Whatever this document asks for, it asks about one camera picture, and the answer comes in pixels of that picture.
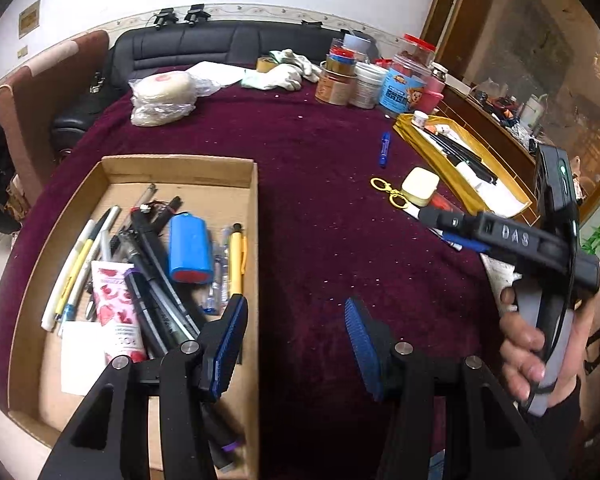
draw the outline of picture frame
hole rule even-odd
[[[18,39],[40,26],[40,0],[24,9],[18,16]]]

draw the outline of gold scissors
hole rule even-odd
[[[389,202],[398,209],[407,209],[410,206],[410,202],[402,194],[400,190],[394,189],[391,184],[377,176],[371,179],[371,185],[378,191],[384,191],[389,194]]]

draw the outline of hand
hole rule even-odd
[[[569,397],[576,386],[576,375],[582,369],[582,355],[591,332],[596,298],[597,296],[583,303],[574,313],[562,368],[555,389],[549,396],[549,408]],[[513,304],[512,287],[507,287],[500,293],[500,301]],[[507,312],[502,316],[500,329],[505,335],[500,355],[504,360],[502,373],[507,387],[518,400],[526,400],[531,390],[529,381],[539,383],[544,377],[544,363],[532,353],[542,349],[544,335],[537,328],[528,325],[517,312]]]

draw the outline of white glove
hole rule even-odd
[[[297,66],[280,64],[273,67],[267,73],[247,71],[240,85],[243,88],[257,88],[259,90],[271,90],[280,86],[285,90],[293,92],[302,86],[302,75]]]
[[[320,79],[322,70],[319,66],[315,66],[305,56],[298,56],[290,48],[285,50],[271,50],[269,55],[278,63],[286,63],[299,67],[302,70],[302,76],[312,83],[317,83]]]

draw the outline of chair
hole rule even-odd
[[[27,61],[0,86],[0,124],[31,205],[57,165],[50,143],[53,118],[89,88],[108,48],[104,30],[64,41]]]

